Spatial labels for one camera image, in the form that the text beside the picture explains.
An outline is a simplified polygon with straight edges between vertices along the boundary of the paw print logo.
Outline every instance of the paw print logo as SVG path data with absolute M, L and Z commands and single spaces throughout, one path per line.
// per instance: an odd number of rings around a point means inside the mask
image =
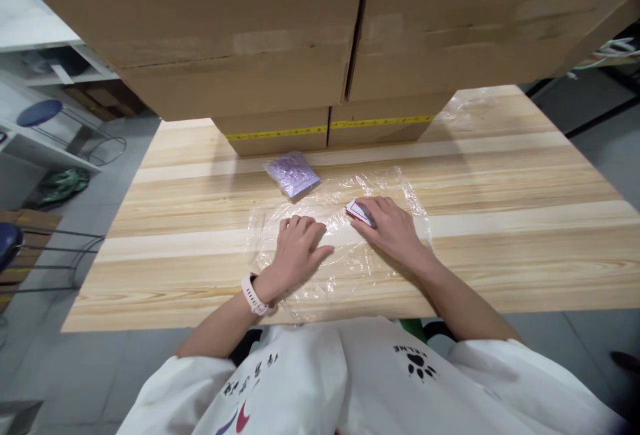
M 417 354 L 407 354 L 407 358 L 409 359 L 409 376 L 412 376 L 413 374 L 418 375 L 418 378 L 422 380 L 422 383 L 425 382 L 425 375 L 433 378 L 435 370 L 425 363 L 425 359 L 423 357 Z

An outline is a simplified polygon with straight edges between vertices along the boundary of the white t-shirt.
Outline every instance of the white t-shirt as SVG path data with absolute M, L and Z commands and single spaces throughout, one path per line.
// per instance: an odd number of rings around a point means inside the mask
M 515 340 L 460 342 L 447 361 L 385 318 L 357 318 L 272 327 L 238 368 L 172 357 L 118 434 L 584 435 L 622 423 Z

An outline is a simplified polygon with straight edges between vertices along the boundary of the watch strap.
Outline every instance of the watch strap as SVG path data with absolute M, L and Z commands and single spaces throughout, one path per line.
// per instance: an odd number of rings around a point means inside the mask
M 255 293 L 253 289 L 252 281 L 256 278 L 255 274 L 246 275 L 240 285 L 242 287 L 242 292 L 245 294 L 245 298 L 249 302 L 249 306 L 251 306 L 251 311 L 258 316 L 268 316 L 275 312 L 275 308 L 270 307 L 268 304 L 263 303 L 258 298 L 258 295 Z

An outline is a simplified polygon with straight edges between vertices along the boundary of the green bag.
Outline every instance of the green bag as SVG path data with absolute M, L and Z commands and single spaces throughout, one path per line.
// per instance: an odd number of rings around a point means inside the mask
M 38 185 L 38 208 L 62 205 L 89 186 L 90 179 L 89 172 L 82 168 L 69 168 L 47 175 Z

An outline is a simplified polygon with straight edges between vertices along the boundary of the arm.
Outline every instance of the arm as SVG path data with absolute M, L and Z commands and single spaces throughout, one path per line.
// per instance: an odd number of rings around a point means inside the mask
M 411 215 L 388 197 L 360 198 L 358 202 L 369 208 L 377 229 L 359 220 L 353 220 L 351 225 L 370 244 L 382 249 L 417 276 L 436 311 L 459 340 L 513 338 L 522 342 L 507 320 L 420 242 Z
M 310 276 L 333 253 L 332 246 L 318 247 L 326 230 L 324 224 L 311 217 L 294 215 L 280 221 L 273 263 L 253 282 L 253 289 L 261 302 L 270 304 L 277 300 L 289 288 Z M 238 292 L 205 318 L 175 354 L 178 358 L 226 358 L 257 320 L 244 294 Z

